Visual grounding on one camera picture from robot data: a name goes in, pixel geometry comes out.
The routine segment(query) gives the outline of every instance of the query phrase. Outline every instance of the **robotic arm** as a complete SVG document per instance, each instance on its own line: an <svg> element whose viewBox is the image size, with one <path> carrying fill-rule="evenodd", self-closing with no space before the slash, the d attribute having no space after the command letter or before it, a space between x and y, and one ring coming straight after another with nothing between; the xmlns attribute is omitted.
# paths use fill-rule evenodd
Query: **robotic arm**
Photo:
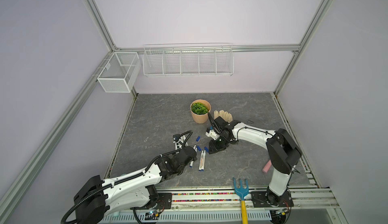
<svg viewBox="0 0 388 224"><path fill-rule="evenodd" d="M251 127L238 120L225 122L221 117L212 119L206 135L212 137L209 153L225 150L229 144L246 140L268 150L274 173L263 202L278 206L286 198L291 172L302 156L300 149L284 129L277 131ZM152 208L159 195L155 184L180 175L185 166L196 161L196 151L187 146L192 131L174 135L176 150L160 154L147 167L110 179L90 178L74 197L74 206L65 214L61 224L97 224L106 215L136 207ZM76 219L66 221L72 212Z"/></svg>

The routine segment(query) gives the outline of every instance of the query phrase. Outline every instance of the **green plant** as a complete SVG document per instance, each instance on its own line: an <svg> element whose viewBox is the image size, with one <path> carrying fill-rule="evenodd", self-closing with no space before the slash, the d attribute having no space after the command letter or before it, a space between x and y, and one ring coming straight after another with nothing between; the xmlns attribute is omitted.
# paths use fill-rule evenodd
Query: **green plant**
<svg viewBox="0 0 388 224"><path fill-rule="evenodd" d="M207 114L209 110L206 105L201 102L197 102L191 106L191 111L193 111L193 113L197 115L204 115Z"/></svg>

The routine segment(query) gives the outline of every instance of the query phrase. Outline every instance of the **white wire rack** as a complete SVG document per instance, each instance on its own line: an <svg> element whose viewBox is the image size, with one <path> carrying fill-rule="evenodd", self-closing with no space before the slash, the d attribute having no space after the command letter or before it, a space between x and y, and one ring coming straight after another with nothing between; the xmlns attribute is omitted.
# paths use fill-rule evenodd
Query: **white wire rack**
<svg viewBox="0 0 388 224"><path fill-rule="evenodd" d="M146 49L143 71L145 76L232 75L232 47Z"/></svg>
<svg viewBox="0 0 388 224"><path fill-rule="evenodd" d="M131 92L140 67L137 52L114 52L97 80L105 92Z"/></svg>

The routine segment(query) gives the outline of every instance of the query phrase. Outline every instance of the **perforated metal strip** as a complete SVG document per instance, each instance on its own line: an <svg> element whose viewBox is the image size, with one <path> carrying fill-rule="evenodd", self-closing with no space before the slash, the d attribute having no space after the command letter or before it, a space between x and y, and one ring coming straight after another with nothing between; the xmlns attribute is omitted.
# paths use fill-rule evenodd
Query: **perforated metal strip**
<svg viewBox="0 0 388 224"><path fill-rule="evenodd" d="M138 212L139 219L145 221L145 212ZM248 210L248 221L270 221L271 215L269 210ZM240 221L241 212L237 210L232 211L202 211L202 212L191 212L191 211L177 211L177 212L163 212L158 222L225 222L225 221ZM132 212L120 213L119 216L114 217L109 215L104 217L100 223L135 223L135 217Z"/></svg>

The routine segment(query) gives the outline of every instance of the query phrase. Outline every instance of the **white wall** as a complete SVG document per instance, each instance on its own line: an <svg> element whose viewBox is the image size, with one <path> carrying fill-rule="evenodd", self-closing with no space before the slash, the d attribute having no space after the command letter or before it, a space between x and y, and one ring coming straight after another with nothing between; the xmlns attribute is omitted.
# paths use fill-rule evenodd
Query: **white wall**
<svg viewBox="0 0 388 224"><path fill-rule="evenodd" d="M7 223L59 223L86 181L104 178L131 102L96 85Z"/></svg>
<svg viewBox="0 0 388 224"><path fill-rule="evenodd" d="M349 224L386 223L388 0L335 0L280 93Z"/></svg>
<svg viewBox="0 0 388 224"><path fill-rule="evenodd" d="M293 53L236 52L232 76L146 77L143 68L135 82L138 93L273 92Z"/></svg>
<svg viewBox="0 0 388 224"><path fill-rule="evenodd" d="M321 0L95 0L118 47L299 43Z"/></svg>
<svg viewBox="0 0 388 224"><path fill-rule="evenodd" d="M0 197L107 48L82 0L0 0Z"/></svg>

